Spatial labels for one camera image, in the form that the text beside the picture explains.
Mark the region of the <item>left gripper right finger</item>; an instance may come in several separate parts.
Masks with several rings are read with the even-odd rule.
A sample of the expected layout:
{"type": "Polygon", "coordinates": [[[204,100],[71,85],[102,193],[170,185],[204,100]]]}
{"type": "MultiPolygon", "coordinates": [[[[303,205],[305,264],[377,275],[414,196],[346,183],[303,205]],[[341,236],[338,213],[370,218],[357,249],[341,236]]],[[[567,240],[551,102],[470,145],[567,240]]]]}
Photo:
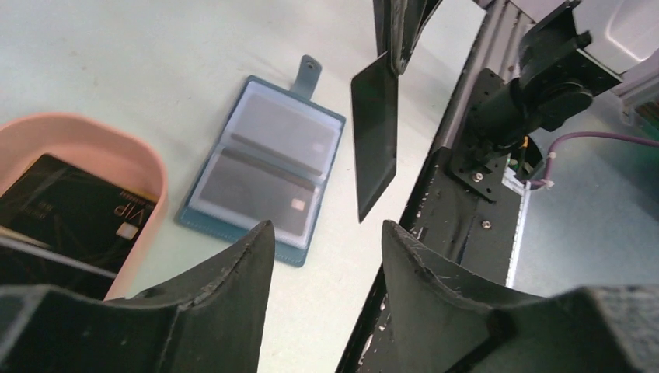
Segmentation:
{"type": "Polygon", "coordinates": [[[404,372],[656,372],[658,288],[588,286],[549,298],[480,277],[394,221],[382,225],[404,372]]]}

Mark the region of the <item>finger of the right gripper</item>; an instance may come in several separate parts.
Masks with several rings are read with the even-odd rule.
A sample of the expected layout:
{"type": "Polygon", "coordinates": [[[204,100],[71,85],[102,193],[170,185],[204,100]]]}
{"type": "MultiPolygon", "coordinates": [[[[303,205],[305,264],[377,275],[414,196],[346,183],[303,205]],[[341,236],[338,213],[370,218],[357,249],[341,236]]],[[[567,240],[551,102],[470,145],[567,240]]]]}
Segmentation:
{"type": "Polygon", "coordinates": [[[374,0],[378,55],[387,54],[394,75],[402,75],[420,35],[442,0],[374,0]]]}

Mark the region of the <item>blue card holder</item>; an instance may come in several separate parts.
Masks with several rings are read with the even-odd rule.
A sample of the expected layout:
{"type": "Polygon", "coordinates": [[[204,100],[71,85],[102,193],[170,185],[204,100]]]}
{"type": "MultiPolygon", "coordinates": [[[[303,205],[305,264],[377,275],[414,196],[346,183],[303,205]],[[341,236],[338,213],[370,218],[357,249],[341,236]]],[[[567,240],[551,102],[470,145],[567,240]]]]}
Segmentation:
{"type": "Polygon", "coordinates": [[[321,73],[305,55],[290,89],[245,80],[179,210],[181,225],[237,242],[270,221],[276,259],[305,264],[346,122],[312,101],[321,73]]]}

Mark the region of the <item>pink oval tray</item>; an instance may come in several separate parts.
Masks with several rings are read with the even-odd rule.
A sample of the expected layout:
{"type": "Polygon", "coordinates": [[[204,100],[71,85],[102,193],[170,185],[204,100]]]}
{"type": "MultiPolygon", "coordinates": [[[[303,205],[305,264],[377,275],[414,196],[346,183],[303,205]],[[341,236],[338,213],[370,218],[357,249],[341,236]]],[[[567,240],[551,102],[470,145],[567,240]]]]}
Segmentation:
{"type": "Polygon", "coordinates": [[[149,144],[97,120],[74,113],[37,113],[1,127],[1,190],[6,191],[43,153],[157,200],[106,295],[106,299],[126,298],[168,210],[163,160],[149,144]]]}

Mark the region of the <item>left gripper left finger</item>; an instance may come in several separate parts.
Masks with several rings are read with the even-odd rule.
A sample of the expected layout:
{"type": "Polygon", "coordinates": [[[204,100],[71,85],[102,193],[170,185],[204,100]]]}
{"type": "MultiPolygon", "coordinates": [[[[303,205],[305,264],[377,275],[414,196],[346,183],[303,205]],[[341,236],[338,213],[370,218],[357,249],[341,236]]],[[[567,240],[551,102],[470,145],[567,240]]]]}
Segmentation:
{"type": "Polygon", "coordinates": [[[3,372],[255,372],[274,268],[263,221],[133,298],[50,285],[1,289],[3,372]]]}

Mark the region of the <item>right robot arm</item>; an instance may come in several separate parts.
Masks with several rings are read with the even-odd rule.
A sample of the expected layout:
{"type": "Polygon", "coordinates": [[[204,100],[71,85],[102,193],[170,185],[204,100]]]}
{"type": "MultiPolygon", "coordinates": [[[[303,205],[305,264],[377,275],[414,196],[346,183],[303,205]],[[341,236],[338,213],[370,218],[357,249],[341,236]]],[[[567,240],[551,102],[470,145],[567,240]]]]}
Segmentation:
{"type": "MultiPolygon", "coordinates": [[[[378,58],[351,81],[357,202],[365,214],[396,173],[399,77],[436,1],[376,1],[378,58]]],[[[656,1],[565,1],[518,42],[519,75],[494,89],[473,89],[459,121],[463,135],[452,173],[483,199],[497,186],[494,161],[543,128],[554,131],[622,82],[658,49],[656,1]]]]}

